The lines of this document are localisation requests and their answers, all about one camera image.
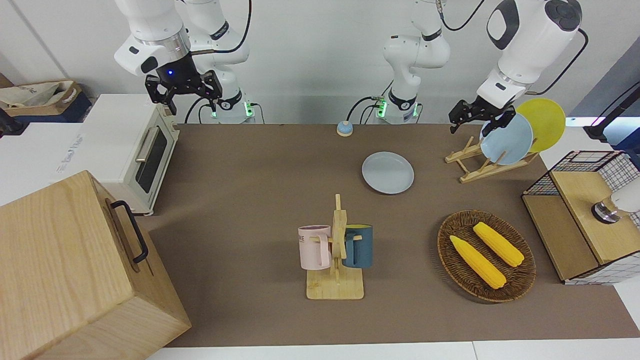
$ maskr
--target wire basket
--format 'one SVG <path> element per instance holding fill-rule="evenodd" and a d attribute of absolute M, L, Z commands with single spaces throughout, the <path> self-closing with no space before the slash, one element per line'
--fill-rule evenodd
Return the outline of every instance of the wire basket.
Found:
<path fill-rule="evenodd" d="M 507 265 L 473 230 L 478 222 L 484 222 L 503 235 L 523 255 L 522 264 L 516 268 Z M 469 242 L 484 257 L 504 274 L 507 283 L 494 290 L 476 274 L 453 247 L 450 235 Z M 471 295 L 488 302 L 507 302 L 523 297 L 536 278 L 536 263 L 533 253 L 522 235 L 513 226 L 491 213 L 465 210 L 449 216 L 438 231 L 438 255 L 446 272 L 453 281 Z"/>

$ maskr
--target oven door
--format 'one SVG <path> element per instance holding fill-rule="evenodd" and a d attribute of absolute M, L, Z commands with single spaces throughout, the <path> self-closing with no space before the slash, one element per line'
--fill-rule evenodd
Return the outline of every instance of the oven door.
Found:
<path fill-rule="evenodd" d="M 145 199 L 147 209 L 135 209 L 135 212 L 151 212 L 156 201 L 157 191 L 162 183 L 175 140 L 159 113 L 150 122 L 142 145 L 135 157 L 134 174 L 129 181 L 131 190 L 139 199 Z"/>

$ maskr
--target brown tabletop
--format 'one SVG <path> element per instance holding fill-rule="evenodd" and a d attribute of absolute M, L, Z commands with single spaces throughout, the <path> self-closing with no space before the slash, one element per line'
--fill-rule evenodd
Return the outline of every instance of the brown tabletop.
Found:
<path fill-rule="evenodd" d="M 542 161 L 469 184 L 443 158 L 478 126 L 331 125 L 182 127 L 155 215 L 141 218 L 193 323 L 172 347 L 627 338 L 640 332 L 612 286 L 565 286 L 520 194 Z M 378 151 L 415 171 L 399 195 L 370 189 L 360 172 Z M 469 168 L 481 160 L 465 160 Z M 349 223 L 374 226 L 365 297 L 305 297 L 297 230 L 330 224 L 335 201 Z M 446 216 L 489 211 L 529 242 L 538 276 L 522 299 L 474 302 L 442 270 L 436 235 Z"/>

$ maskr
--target wooden mug stand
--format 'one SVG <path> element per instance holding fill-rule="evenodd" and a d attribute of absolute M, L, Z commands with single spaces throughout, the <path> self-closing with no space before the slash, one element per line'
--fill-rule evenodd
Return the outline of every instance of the wooden mug stand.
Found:
<path fill-rule="evenodd" d="M 340 194 L 335 194 L 333 211 L 331 267 L 324 270 L 307 270 L 307 298 L 310 300 L 360 300 L 364 297 L 362 269 L 348 268 L 342 264 L 347 258 L 344 232 L 347 227 L 347 211 L 340 206 Z M 313 241 L 320 238 L 312 236 Z"/>
<path fill-rule="evenodd" d="M 502 160 L 502 158 L 507 154 L 507 152 L 504 151 L 500 155 L 500 157 L 498 157 L 498 160 L 496 160 L 495 162 L 492 162 L 491 159 L 487 159 L 478 170 L 469 171 L 465 166 L 465 164 L 462 163 L 462 160 L 473 158 L 478 155 L 483 155 L 482 149 L 480 148 L 480 144 L 482 144 L 482 140 L 483 139 L 480 139 L 480 141 L 477 144 L 471 145 L 471 143 L 474 141 L 474 137 L 471 136 L 469 138 L 469 141 L 467 141 L 467 144 L 465 145 L 464 149 L 458 152 L 452 151 L 449 156 L 444 158 L 444 161 L 447 164 L 452 163 L 454 161 L 457 162 L 460 168 L 462 168 L 462 171 L 465 172 L 465 174 L 460 177 L 460 182 L 463 184 L 469 183 L 474 180 L 479 180 L 484 177 L 489 177 L 495 174 L 499 174 L 501 172 L 513 170 L 515 168 L 523 167 L 525 165 L 530 164 L 533 161 L 533 159 L 538 157 L 538 154 L 539 154 L 538 152 L 530 152 L 524 158 L 522 158 L 522 160 L 518 161 L 517 163 L 511 164 L 511 165 L 498 165 L 500 160 Z"/>

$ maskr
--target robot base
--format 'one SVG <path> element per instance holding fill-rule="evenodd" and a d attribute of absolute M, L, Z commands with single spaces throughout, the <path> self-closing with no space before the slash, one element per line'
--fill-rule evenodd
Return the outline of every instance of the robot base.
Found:
<path fill-rule="evenodd" d="M 417 104 L 413 104 L 408 110 L 400 110 L 393 104 L 386 103 L 376 113 L 376 117 L 392 125 L 413 124 L 417 118 Z"/>
<path fill-rule="evenodd" d="M 251 102 L 246 98 L 246 94 L 242 94 L 242 98 L 229 110 L 225 110 L 219 103 L 216 112 L 207 112 L 202 115 L 203 124 L 242 124 L 255 123 L 255 114 L 253 108 L 249 105 Z"/>

